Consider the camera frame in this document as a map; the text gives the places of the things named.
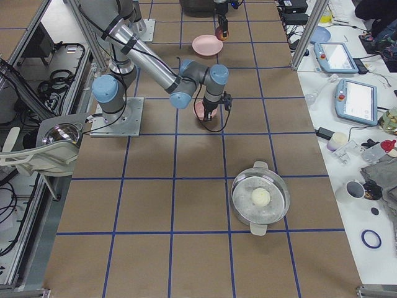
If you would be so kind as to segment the pink bowl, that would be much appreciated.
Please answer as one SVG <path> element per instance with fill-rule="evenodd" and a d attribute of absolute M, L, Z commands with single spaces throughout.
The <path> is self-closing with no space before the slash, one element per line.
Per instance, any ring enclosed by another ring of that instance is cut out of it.
<path fill-rule="evenodd" d="M 218 109 L 214 109 L 211 113 L 211 118 L 210 120 L 213 120 L 216 117 L 216 113 L 217 113 Z M 195 116 L 198 117 L 198 119 L 200 121 L 205 121 L 204 119 L 204 115 L 205 115 L 205 109 L 203 106 L 203 101 L 200 100 L 198 102 L 196 102 L 193 106 L 193 113 Z"/>

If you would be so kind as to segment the red yellow apple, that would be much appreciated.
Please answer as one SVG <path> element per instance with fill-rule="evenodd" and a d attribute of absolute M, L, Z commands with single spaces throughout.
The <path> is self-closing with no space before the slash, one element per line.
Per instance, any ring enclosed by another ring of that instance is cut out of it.
<path fill-rule="evenodd" d="M 229 38 L 229 31 L 228 30 L 223 30 L 220 26 L 218 26 L 215 29 L 215 37 L 224 42 Z"/>

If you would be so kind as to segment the pink plate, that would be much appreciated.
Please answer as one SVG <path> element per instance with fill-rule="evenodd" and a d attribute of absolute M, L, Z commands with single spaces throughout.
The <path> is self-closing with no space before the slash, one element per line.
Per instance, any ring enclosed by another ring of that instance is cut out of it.
<path fill-rule="evenodd" d="M 193 40 L 192 48 L 201 56 L 213 56 L 221 52 L 223 42 L 214 35 L 200 35 Z"/>

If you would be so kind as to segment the light blue plate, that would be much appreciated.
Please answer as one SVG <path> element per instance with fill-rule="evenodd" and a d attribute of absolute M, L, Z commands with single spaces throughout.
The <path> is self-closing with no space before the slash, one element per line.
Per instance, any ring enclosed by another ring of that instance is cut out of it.
<path fill-rule="evenodd" d="M 310 40 L 311 44 L 315 44 L 316 42 L 328 42 L 331 39 L 330 31 L 325 27 L 317 26 Z"/>

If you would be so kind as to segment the black bowl with snacks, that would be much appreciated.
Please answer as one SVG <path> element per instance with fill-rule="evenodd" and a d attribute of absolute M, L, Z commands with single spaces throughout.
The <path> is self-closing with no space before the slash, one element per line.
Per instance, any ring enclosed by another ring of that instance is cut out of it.
<path fill-rule="evenodd" d="M 383 196 L 383 189 L 376 183 L 364 183 L 363 184 L 365 194 L 364 198 L 371 201 L 378 201 Z"/>

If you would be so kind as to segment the steel steamer pot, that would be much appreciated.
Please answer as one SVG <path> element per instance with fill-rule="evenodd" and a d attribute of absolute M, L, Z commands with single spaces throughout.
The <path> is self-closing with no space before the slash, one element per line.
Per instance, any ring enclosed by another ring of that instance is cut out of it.
<path fill-rule="evenodd" d="M 285 181 L 264 161 L 240 172 L 231 186 L 230 205 L 240 222 L 256 236 L 264 236 L 269 225 L 282 220 L 290 207 Z"/>

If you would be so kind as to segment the white steamed bun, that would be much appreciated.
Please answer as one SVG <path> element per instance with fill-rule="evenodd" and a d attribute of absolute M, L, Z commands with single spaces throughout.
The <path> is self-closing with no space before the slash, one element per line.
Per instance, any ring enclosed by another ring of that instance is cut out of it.
<path fill-rule="evenodd" d="M 264 207 L 270 203 L 270 193 L 266 189 L 258 187 L 252 191 L 251 200 L 254 205 Z"/>

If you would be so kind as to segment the upper teach pendant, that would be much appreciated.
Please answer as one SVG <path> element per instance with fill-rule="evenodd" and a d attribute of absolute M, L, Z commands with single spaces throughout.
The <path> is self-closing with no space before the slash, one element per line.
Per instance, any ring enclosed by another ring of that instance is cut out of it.
<path fill-rule="evenodd" d="M 313 49 L 323 71 L 343 74 L 356 74 L 359 72 L 344 43 L 316 42 Z"/>

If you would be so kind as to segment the teach pendant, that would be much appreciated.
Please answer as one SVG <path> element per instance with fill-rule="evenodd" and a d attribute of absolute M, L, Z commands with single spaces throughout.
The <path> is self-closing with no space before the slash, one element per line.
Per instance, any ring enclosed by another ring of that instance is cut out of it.
<path fill-rule="evenodd" d="M 376 126 L 378 123 L 377 87 L 341 79 L 336 87 L 334 108 L 338 118 Z"/>
<path fill-rule="evenodd" d="M 316 42 L 313 49 L 323 71 L 343 74 L 356 74 L 359 72 L 344 43 Z"/>

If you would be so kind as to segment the black power adapter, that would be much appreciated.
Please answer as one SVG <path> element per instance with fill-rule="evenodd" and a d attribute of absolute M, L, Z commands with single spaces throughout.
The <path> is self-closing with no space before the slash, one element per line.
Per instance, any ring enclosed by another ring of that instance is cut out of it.
<path fill-rule="evenodd" d="M 331 130 L 328 130 L 323 127 L 319 127 L 318 129 L 315 129 L 315 134 L 317 137 L 322 138 L 324 140 L 330 140 L 332 136 L 334 135 L 334 132 Z"/>

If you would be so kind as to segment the purple white cup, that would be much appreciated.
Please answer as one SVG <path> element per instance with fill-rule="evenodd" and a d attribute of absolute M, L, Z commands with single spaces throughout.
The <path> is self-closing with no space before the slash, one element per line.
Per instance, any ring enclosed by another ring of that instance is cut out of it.
<path fill-rule="evenodd" d="M 336 151 L 348 142 L 348 137 L 342 132 L 334 132 L 326 145 L 330 151 Z"/>

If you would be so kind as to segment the glass dome lid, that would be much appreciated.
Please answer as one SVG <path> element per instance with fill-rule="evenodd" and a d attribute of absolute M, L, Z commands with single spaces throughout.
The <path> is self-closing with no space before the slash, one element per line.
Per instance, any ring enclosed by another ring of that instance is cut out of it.
<path fill-rule="evenodd" d="M 42 143 L 48 145 L 57 141 L 68 141 L 77 144 L 81 137 L 81 130 L 77 125 L 61 123 L 50 128 L 42 138 Z"/>

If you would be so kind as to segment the lower teach pendant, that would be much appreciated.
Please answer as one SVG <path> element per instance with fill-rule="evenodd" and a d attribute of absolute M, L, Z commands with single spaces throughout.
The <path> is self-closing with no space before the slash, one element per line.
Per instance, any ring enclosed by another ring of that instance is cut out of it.
<path fill-rule="evenodd" d="M 338 118 L 376 126 L 378 123 L 377 87 L 341 79 L 336 87 L 334 108 Z"/>

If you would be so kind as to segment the white mug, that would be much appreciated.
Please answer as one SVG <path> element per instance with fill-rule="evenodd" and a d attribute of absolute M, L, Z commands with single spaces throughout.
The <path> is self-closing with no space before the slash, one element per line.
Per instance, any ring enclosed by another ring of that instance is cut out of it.
<path fill-rule="evenodd" d="M 335 193 L 336 200 L 340 203 L 351 204 L 357 200 L 363 199 L 365 189 L 363 185 L 355 180 L 344 183 Z"/>

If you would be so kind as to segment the glass jar green contents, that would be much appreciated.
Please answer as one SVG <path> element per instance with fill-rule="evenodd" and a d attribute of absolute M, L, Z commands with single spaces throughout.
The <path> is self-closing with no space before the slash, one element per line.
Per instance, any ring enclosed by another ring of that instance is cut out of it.
<path fill-rule="evenodd" d="M 386 133 L 396 135 L 396 108 L 385 111 L 378 120 L 378 125 Z"/>

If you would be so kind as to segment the baby bottle red cap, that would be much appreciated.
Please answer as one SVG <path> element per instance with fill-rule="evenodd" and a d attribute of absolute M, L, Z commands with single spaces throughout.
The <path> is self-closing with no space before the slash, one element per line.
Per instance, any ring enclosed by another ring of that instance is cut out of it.
<path fill-rule="evenodd" d="M 384 140 L 366 149 L 362 153 L 362 158 L 367 163 L 376 163 L 380 160 L 380 158 L 384 157 L 387 153 L 394 149 L 395 145 L 396 140 Z"/>

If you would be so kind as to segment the grey folded cloth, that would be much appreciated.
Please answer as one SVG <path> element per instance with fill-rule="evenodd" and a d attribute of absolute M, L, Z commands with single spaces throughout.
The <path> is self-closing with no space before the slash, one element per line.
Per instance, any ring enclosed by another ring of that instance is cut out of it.
<path fill-rule="evenodd" d="M 378 163 L 361 169 L 365 183 L 376 183 L 383 189 L 380 199 L 391 220 L 396 221 L 396 158 L 388 155 Z"/>

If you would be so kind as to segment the small black disc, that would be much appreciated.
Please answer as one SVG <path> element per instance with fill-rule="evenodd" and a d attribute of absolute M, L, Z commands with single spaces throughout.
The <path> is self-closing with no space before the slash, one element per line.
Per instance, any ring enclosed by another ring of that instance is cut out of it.
<path fill-rule="evenodd" d="M 379 211 L 376 207 L 372 207 L 372 208 L 371 208 L 371 213 L 372 213 L 373 215 L 378 215 L 378 214 L 380 213 L 380 211 Z"/>

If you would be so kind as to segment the aluminium frame post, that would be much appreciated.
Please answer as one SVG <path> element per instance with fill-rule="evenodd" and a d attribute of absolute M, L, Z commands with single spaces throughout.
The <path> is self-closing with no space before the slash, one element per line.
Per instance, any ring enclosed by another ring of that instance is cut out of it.
<path fill-rule="evenodd" d="M 314 3 L 306 27 L 291 60 L 292 70 L 296 71 L 298 69 L 328 2 L 328 0 L 317 0 Z"/>

